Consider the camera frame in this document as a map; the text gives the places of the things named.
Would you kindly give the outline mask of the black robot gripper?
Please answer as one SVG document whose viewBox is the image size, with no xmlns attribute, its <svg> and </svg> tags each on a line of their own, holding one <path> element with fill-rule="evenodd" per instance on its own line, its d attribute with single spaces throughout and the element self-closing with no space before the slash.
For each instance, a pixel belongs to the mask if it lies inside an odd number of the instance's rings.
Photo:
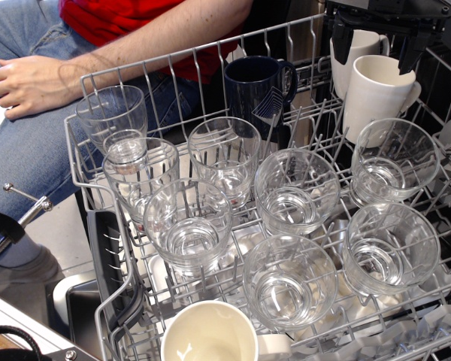
<svg viewBox="0 0 451 361">
<path fill-rule="evenodd" d="M 334 58 L 347 63 L 354 29 L 406 35 L 398 60 L 399 74 L 409 73 L 421 58 L 431 34 L 441 33 L 451 8 L 441 1 L 327 1 L 326 14 L 334 23 Z"/>
</svg>

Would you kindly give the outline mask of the person's bare forearm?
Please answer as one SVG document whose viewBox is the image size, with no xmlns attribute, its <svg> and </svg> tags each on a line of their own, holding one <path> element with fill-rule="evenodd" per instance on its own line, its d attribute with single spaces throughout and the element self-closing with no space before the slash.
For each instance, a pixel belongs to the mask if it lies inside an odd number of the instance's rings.
<svg viewBox="0 0 451 361">
<path fill-rule="evenodd" d="M 84 55 L 86 74 L 163 56 L 239 33 L 250 1 L 182 1 L 145 26 Z"/>
</svg>

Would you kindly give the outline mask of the person's bare hand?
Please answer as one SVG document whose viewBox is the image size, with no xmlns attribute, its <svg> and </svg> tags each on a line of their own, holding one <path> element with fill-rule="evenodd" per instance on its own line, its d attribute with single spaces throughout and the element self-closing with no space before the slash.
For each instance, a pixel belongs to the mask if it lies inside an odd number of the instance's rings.
<svg viewBox="0 0 451 361">
<path fill-rule="evenodd" d="M 86 58 L 61 60 L 46 56 L 0 59 L 0 106 L 18 120 L 68 105 L 80 98 Z"/>
</svg>

